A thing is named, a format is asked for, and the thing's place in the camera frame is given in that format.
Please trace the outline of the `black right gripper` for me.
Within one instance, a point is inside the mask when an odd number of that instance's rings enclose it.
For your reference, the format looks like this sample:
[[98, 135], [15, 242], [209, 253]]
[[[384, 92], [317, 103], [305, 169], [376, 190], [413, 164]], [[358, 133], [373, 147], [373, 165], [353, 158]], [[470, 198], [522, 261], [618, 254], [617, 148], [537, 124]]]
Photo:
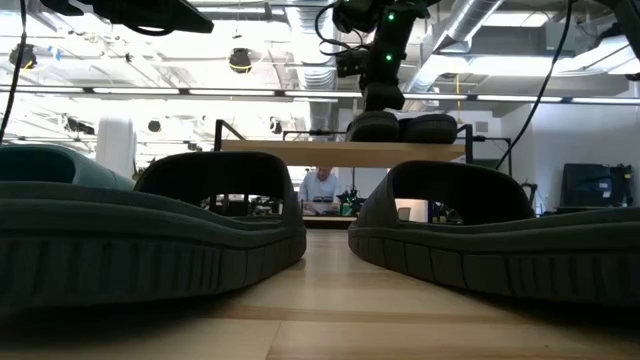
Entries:
[[406, 59], [405, 48], [397, 44], [373, 44], [368, 50], [363, 80], [364, 111], [400, 110], [405, 98], [398, 88], [398, 71]]

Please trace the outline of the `teal rubber slide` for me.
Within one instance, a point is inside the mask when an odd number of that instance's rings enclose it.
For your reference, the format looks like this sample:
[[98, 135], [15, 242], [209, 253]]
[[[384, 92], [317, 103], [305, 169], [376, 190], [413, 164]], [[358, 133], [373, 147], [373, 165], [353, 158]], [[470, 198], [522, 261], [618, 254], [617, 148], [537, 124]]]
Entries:
[[0, 181], [74, 184], [132, 190], [134, 181], [94, 160], [57, 145], [0, 146]]

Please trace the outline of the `person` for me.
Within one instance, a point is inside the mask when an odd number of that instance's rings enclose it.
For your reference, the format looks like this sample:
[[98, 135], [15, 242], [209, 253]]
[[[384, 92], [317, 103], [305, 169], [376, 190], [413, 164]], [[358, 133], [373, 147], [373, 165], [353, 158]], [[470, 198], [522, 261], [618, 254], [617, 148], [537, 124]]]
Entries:
[[336, 214], [339, 210], [337, 195], [341, 190], [332, 167], [318, 166], [303, 179], [298, 198], [305, 215]]

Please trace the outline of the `black ceiling spotlight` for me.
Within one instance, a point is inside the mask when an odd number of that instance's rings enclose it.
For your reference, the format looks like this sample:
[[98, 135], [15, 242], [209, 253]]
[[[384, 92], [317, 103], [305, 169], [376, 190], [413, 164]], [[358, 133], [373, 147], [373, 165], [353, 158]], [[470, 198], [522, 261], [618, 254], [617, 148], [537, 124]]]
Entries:
[[237, 74], [247, 74], [252, 70], [252, 62], [247, 48], [234, 48], [228, 63], [230, 69]]
[[35, 46], [26, 44], [22, 52], [19, 52], [19, 46], [16, 46], [9, 55], [9, 62], [12, 65], [20, 63], [21, 69], [33, 69], [37, 66], [37, 57], [35, 54]]

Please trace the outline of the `long ceiling light bar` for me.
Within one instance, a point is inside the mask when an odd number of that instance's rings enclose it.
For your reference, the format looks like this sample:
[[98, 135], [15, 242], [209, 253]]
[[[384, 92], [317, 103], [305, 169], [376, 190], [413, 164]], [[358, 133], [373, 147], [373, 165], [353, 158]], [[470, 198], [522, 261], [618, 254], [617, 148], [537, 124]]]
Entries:
[[[349, 91], [306, 91], [306, 90], [259, 90], [259, 89], [214, 89], [214, 88], [141, 88], [141, 87], [71, 87], [18, 85], [17, 93], [50, 94], [64, 96], [109, 95], [150, 98], [174, 97], [226, 97], [226, 98], [277, 98], [304, 100], [361, 99], [358, 92]], [[534, 103], [535, 96], [456, 94], [456, 93], [405, 93], [409, 101], [454, 101], [492, 103]], [[567, 105], [612, 105], [640, 106], [640, 98], [625, 97], [571, 97], [542, 96], [542, 104]]]

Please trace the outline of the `large black display screen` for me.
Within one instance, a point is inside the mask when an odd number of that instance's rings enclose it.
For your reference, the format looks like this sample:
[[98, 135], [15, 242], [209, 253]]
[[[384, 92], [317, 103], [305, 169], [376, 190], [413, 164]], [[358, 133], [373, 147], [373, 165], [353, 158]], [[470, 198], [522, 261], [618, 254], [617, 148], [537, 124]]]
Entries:
[[618, 164], [565, 164], [561, 207], [629, 207], [634, 204], [631, 191], [632, 167]]

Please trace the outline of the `white pillar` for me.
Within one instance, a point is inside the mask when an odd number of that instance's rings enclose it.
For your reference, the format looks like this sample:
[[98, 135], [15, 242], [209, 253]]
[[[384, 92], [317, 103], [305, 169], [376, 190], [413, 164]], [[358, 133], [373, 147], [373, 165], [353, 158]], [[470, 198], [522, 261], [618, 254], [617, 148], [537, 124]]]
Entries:
[[133, 120], [107, 114], [98, 122], [96, 161], [115, 173], [132, 178], [135, 171], [137, 138]]

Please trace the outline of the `silver ribbed ceiling duct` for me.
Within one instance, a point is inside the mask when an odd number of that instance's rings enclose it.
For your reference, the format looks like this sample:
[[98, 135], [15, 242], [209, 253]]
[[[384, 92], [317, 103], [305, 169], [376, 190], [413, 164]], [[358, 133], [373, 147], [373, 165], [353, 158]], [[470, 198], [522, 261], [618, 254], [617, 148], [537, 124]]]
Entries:
[[321, 39], [316, 34], [318, 29], [324, 38], [330, 39], [335, 35], [330, 10], [316, 20], [318, 13], [331, 0], [291, 1], [293, 5], [286, 8], [286, 14], [292, 31], [292, 54], [295, 62], [300, 64], [297, 69], [300, 87], [306, 91], [335, 90], [335, 60], [324, 55], [324, 52], [333, 52], [334, 49], [328, 44], [321, 45]]

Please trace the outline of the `wooden shelf with black frame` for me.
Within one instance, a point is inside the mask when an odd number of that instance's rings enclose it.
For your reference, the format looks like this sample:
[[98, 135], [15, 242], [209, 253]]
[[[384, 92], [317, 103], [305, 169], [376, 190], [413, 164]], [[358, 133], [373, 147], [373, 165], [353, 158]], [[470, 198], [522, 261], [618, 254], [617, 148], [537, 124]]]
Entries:
[[222, 119], [215, 122], [214, 149], [232, 152], [264, 152], [289, 166], [321, 165], [351, 168], [390, 168], [407, 161], [473, 161], [473, 144], [486, 142], [470, 124], [459, 131], [462, 145], [322, 141], [247, 140]]

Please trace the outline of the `silver ceiling air duct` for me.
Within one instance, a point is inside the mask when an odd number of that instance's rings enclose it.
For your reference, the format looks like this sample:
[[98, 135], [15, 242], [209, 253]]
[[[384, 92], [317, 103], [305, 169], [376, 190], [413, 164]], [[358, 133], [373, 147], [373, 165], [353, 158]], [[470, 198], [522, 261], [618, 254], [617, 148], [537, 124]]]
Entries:
[[450, 15], [427, 28], [422, 38], [421, 66], [404, 85], [408, 93], [427, 92], [440, 75], [451, 73], [451, 54], [467, 54], [472, 38], [504, 0], [455, 0]]

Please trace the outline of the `black aluminium rig frame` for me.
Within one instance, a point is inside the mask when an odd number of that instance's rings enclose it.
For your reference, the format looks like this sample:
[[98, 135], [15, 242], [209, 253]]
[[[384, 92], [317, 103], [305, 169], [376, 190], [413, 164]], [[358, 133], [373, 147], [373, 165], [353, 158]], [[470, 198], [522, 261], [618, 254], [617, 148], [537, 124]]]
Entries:
[[307, 229], [345, 230], [355, 217], [347, 216], [304, 216], [303, 222]]

